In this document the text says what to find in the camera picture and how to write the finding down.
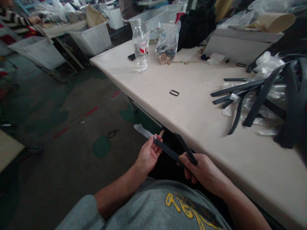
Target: person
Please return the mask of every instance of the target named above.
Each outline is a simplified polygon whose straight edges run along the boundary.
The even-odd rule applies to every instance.
[[[32,16],[25,19],[18,14],[12,12],[12,0],[0,1],[0,19],[18,36],[25,38],[30,35],[35,35],[37,31],[32,27],[33,25],[42,23],[38,16]]]
[[[164,134],[155,137],[163,141]],[[95,195],[83,197],[56,230],[271,229],[256,206],[204,154],[194,154],[198,163],[193,165],[183,153],[179,159],[189,171],[176,167],[185,180],[201,184],[225,202],[234,227],[202,192],[181,182],[147,177],[163,155],[151,136],[124,175]]]

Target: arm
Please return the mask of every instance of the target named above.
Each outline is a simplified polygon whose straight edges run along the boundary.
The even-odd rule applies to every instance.
[[[193,173],[185,170],[185,177],[196,183],[197,180],[211,193],[222,198],[229,209],[236,229],[270,230],[256,206],[241,192],[204,154],[194,154],[198,164],[193,165],[186,153],[180,161]]]
[[[234,185],[226,189],[221,198],[238,230],[249,229],[251,226],[253,229],[271,229],[256,206]]]
[[[94,197],[98,212],[103,219],[107,221],[122,207],[145,179],[146,176],[144,177],[135,166],[132,166],[119,179],[97,192]]]
[[[42,22],[39,16],[32,16],[29,17],[28,19],[25,19],[12,11],[0,11],[0,18],[2,21],[6,24],[8,24],[9,27],[11,23],[13,24],[18,24],[22,26],[32,26],[35,24],[39,24]]]
[[[1,11],[0,13],[0,18],[4,23],[15,23],[23,26],[31,26],[32,23],[28,20],[25,19],[12,11]]]
[[[105,221],[130,199],[154,168],[161,149],[153,142],[151,136],[142,146],[134,165],[119,179],[94,195],[97,210]]]

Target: cardboard box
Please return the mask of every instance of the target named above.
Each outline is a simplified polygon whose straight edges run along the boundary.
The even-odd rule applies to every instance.
[[[211,36],[204,53],[209,57],[212,53],[225,55],[235,63],[249,65],[271,44],[282,38],[283,33],[263,33],[217,28]]]

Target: sleeve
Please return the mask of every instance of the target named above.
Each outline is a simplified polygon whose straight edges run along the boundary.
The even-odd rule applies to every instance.
[[[56,230],[101,229],[105,223],[97,210],[94,196],[86,195],[79,200]]]
[[[31,26],[31,22],[12,11],[1,11],[0,18],[4,23],[15,23],[23,26]]]

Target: concrete floor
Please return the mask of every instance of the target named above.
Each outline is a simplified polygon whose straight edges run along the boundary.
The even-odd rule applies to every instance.
[[[0,121],[17,123],[15,137],[44,144],[40,155],[21,153],[0,174],[0,229],[54,229],[77,201],[108,185],[135,162],[146,139],[134,128],[158,132],[141,111],[135,116],[123,92],[97,68],[87,66],[64,85],[24,57],[9,56],[11,92],[0,102]],[[109,132],[119,130],[112,138]]]

